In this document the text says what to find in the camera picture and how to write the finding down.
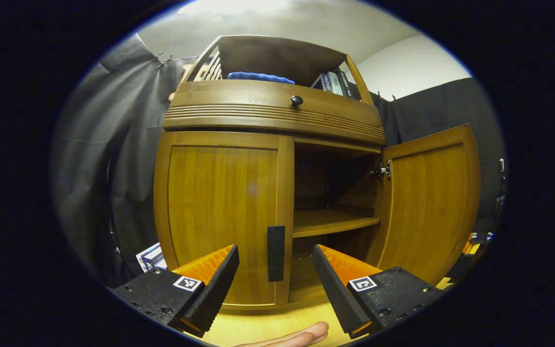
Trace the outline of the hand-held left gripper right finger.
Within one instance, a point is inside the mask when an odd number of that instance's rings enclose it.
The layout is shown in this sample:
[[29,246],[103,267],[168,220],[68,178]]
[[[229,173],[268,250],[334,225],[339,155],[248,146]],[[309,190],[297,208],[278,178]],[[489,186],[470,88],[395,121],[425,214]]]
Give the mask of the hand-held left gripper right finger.
[[352,339],[401,323],[444,293],[402,267],[381,270],[321,244],[314,246],[312,259],[333,312]]

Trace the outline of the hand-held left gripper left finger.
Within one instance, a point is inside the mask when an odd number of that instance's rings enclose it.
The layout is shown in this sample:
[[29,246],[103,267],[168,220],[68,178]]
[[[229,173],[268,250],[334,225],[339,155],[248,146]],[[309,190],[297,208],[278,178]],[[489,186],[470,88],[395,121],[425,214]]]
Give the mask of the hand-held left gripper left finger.
[[174,270],[148,270],[114,293],[150,318],[201,338],[213,325],[238,266],[238,246],[229,245]]

